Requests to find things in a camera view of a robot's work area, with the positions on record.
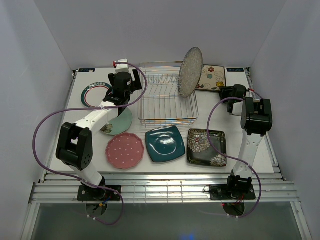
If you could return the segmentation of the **wire dish rack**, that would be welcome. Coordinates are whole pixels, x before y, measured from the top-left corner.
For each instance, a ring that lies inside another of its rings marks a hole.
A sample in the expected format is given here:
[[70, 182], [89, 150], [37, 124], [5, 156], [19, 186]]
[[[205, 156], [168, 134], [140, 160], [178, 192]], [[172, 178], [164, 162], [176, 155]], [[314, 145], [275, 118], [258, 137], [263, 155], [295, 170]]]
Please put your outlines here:
[[138, 101], [138, 119], [145, 127], [189, 126], [199, 117], [196, 93], [183, 98], [178, 90], [181, 61], [142, 62], [147, 88]]

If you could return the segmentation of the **speckled round plate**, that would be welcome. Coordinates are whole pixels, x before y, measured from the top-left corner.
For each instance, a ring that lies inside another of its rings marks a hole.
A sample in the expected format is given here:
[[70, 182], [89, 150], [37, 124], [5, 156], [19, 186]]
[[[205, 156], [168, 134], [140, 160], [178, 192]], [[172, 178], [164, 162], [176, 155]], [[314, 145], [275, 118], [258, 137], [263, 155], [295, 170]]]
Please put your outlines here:
[[197, 88], [203, 70], [203, 54], [198, 47], [191, 48], [185, 55], [178, 74], [178, 92], [188, 98]]

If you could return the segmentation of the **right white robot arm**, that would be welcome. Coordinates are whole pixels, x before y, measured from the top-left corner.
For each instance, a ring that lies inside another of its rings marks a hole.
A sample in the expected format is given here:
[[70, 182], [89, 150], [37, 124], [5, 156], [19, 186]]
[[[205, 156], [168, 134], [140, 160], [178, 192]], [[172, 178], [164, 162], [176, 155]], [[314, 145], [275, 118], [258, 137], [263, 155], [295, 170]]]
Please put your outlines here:
[[239, 161], [231, 171], [225, 187], [226, 194], [232, 198], [244, 197], [255, 199], [252, 185], [253, 167], [259, 145], [273, 126], [271, 100], [266, 98], [254, 99], [247, 96], [251, 89], [235, 84], [219, 88], [220, 99], [227, 103], [227, 112], [236, 113], [236, 104], [241, 105], [240, 126], [242, 128], [242, 142], [238, 154]]

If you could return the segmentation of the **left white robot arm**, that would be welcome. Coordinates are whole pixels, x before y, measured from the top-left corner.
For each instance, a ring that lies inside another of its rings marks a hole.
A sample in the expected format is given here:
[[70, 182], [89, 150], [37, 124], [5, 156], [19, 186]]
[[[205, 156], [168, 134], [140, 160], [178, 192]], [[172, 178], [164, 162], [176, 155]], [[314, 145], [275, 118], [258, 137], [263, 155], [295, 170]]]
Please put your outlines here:
[[106, 195], [106, 180], [92, 163], [93, 136], [110, 121], [123, 115], [131, 94], [142, 89], [139, 70], [117, 70], [108, 75], [111, 87], [98, 109], [75, 123], [65, 122], [60, 129], [55, 156], [84, 180], [86, 194], [95, 200]]

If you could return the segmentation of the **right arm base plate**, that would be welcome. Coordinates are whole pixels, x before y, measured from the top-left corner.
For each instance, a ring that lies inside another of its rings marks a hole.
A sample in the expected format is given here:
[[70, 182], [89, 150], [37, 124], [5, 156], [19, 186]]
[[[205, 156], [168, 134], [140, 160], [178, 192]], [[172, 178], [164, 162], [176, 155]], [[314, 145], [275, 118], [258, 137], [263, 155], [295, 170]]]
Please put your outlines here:
[[239, 190], [231, 191], [230, 189], [228, 189], [227, 184], [210, 184], [210, 185], [204, 186], [203, 192], [208, 193], [212, 201], [214, 200], [239, 201], [239, 200], [255, 200], [256, 199], [256, 194], [253, 187], [249, 189], [248, 193], [245, 193]]

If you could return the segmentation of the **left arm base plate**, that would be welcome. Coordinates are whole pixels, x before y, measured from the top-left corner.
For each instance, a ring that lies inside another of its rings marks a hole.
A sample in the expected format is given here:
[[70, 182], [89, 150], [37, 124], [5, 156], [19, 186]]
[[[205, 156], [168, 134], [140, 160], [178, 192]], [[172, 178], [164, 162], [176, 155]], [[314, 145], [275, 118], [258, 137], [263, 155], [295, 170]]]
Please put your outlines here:
[[86, 185], [81, 185], [78, 188], [76, 200], [82, 202], [104, 202], [106, 200], [118, 202], [121, 200], [121, 198], [116, 192], [111, 190], [92, 188]]

